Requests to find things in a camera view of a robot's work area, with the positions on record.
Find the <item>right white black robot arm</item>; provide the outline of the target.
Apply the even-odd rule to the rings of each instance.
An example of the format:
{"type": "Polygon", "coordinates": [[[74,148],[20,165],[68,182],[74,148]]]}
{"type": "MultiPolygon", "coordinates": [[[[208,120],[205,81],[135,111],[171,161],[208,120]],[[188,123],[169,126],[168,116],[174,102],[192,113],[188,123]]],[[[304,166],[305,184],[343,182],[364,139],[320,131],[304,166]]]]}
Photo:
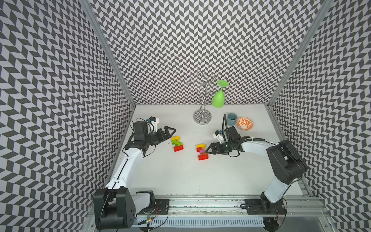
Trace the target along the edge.
{"type": "Polygon", "coordinates": [[[281,201],[291,185],[307,172],[308,166],[288,140],[273,143],[264,138],[242,137],[234,126],[216,131],[213,136],[218,141],[207,147],[207,154],[229,156],[233,151],[238,155],[251,152],[269,159],[274,178],[262,193],[261,204],[272,205],[281,201]]]}

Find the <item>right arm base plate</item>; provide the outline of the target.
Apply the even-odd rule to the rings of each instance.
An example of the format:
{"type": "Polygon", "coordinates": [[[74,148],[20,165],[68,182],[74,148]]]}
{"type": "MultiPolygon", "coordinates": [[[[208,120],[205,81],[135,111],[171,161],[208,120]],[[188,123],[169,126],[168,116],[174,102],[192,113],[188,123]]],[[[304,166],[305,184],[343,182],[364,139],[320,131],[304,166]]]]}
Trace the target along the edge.
{"type": "Polygon", "coordinates": [[[283,200],[271,203],[267,199],[245,199],[249,215],[285,215],[287,213],[283,200]]]}

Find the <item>yellow long lego brick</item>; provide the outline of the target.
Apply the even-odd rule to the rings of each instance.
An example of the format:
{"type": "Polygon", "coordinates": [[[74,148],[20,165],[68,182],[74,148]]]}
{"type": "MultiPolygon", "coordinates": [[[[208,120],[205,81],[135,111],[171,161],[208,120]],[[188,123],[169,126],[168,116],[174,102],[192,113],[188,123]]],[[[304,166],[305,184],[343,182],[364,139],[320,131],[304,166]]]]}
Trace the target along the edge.
{"type": "Polygon", "coordinates": [[[179,141],[180,140],[180,136],[174,136],[174,137],[171,138],[171,140],[179,141]]]}

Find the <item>green lego brick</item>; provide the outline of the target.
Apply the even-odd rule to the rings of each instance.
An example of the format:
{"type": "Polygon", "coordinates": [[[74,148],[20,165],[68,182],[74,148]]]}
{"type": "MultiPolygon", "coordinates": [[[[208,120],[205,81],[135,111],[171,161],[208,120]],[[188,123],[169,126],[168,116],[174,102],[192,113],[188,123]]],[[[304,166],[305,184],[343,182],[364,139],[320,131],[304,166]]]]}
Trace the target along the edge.
{"type": "Polygon", "coordinates": [[[180,142],[179,140],[172,140],[171,142],[172,142],[172,144],[173,144],[175,147],[179,147],[179,146],[182,146],[182,145],[183,145],[183,143],[180,142]]]}

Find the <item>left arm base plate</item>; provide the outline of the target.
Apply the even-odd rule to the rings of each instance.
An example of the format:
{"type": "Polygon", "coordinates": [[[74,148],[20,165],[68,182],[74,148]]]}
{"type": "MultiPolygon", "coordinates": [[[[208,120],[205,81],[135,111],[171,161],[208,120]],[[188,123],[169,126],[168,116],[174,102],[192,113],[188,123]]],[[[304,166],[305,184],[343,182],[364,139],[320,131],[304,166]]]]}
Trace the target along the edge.
{"type": "Polygon", "coordinates": [[[170,199],[160,198],[150,200],[150,203],[147,207],[142,207],[142,205],[135,204],[136,215],[148,215],[148,214],[158,214],[158,215],[167,215],[169,210],[170,199]]]}

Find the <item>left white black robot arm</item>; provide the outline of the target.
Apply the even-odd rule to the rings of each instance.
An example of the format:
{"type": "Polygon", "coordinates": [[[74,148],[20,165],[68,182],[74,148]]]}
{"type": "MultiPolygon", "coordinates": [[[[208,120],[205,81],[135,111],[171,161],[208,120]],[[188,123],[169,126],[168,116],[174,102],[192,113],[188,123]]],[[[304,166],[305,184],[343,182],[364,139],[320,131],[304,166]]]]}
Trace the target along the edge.
{"type": "Polygon", "coordinates": [[[97,190],[93,196],[97,230],[129,229],[141,212],[147,214],[144,223],[149,224],[160,212],[153,191],[138,191],[134,195],[129,192],[133,172],[146,156],[149,147],[170,139],[176,132],[175,128],[168,126],[159,129],[157,124],[155,117],[133,124],[133,132],[122,149],[124,158],[119,168],[106,186],[97,190]]]}

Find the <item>red long lego brick front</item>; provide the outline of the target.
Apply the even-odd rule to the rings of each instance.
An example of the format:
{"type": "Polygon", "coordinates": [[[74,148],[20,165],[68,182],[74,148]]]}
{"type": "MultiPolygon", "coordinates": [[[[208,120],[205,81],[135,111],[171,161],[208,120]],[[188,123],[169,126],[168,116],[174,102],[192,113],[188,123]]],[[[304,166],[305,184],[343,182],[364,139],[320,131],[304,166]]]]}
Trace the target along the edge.
{"type": "Polygon", "coordinates": [[[208,156],[208,154],[199,155],[198,156],[198,159],[199,159],[199,161],[201,161],[201,160],[207,160],[207,159],[209,159],[209,156],[208,156]]]}

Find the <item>yellow curved lego brick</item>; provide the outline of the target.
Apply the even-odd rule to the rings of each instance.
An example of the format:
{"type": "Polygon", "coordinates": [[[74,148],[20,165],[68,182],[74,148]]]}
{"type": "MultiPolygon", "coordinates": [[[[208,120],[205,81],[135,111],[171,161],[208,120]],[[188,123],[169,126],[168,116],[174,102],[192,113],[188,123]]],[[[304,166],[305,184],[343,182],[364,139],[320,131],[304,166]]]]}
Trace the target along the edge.
{"type": "Polygon", "coordinates": [[[205,145],[205,144],[198,144],[198,145],[196,146],[196,148],[205,149],[205,148],[206,148],[206,145],[205,145]]]}

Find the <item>red long lego brick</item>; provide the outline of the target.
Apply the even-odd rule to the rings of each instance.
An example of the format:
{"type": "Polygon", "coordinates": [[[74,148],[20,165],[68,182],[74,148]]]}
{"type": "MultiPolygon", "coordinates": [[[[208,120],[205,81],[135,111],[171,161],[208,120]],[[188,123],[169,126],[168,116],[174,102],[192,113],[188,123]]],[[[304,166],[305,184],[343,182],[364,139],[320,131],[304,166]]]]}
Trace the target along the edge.
{"type": "Polygon", "coordinates": [[[209,159],[209,156],[208,156],[208,154],[199,155],[198,156],[198,159],[199,159],[199,161],[201,161],[201,160],[207,160],[207,159],[209,159]]]}
{"type": "Polygon", "coordinates": [[[184,149],[184,146],[183,145],[175,146],[174,147],[174,152],[178,152],[178,151],[181,151],[183,149],[184,149]]]}

